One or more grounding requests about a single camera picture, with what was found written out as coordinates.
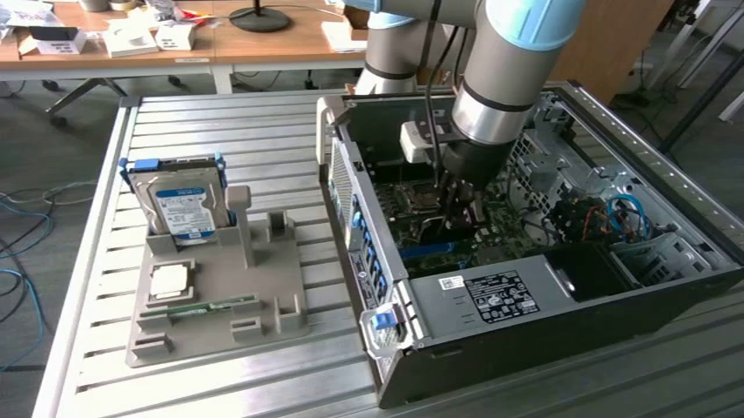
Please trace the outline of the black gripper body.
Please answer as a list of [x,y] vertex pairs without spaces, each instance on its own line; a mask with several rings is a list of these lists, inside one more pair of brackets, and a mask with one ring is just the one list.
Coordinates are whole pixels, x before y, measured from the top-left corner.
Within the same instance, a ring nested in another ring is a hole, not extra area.
[[445,172],[475,188],[485,188],[503,170],[513,142],[485,145],[477,141],[452,142],[444,152]]

